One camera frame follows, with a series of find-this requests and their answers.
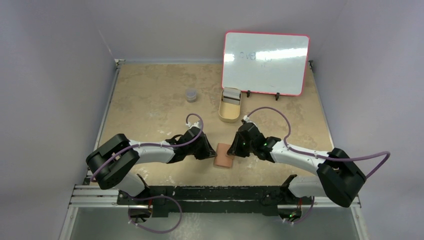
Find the brown leather card holder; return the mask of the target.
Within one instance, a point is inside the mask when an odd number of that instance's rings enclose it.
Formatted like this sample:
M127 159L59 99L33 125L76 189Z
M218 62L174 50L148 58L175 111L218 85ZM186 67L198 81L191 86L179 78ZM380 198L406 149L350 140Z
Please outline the brown leather card holder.
M213 165L219 168L230 169L233 166L233 155L228 155L230 145L226 143L218 143L216 148L216 157L214 158Z

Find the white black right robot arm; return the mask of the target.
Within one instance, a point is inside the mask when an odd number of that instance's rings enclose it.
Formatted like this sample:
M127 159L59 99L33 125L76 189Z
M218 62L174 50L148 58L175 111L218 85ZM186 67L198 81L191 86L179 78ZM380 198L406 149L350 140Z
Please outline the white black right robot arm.
M351 161L343 161L345 152L334 148L320 158L320 151L301 148L275 136L265 137L252 122L243 123L237 130L227 156L241 158L255 155L263 161L286 164L311 176L290 175L280 187L280 196L288 204L303 197L327 197L340 207L349 207L366 182L364 173Z

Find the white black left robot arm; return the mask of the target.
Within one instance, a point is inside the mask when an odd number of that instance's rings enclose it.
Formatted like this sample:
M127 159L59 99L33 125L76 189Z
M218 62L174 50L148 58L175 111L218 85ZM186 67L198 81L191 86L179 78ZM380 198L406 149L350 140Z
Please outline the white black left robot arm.
M216 151L198 126L190 127L161 142L137 142L123 133L116 134L86 158L92 172L90 181L102 190L117 188L129 194L138 205L149 199L147 184L141 176L131 172L133 166L145 163L173 164L187 156L197 160L214 158Z

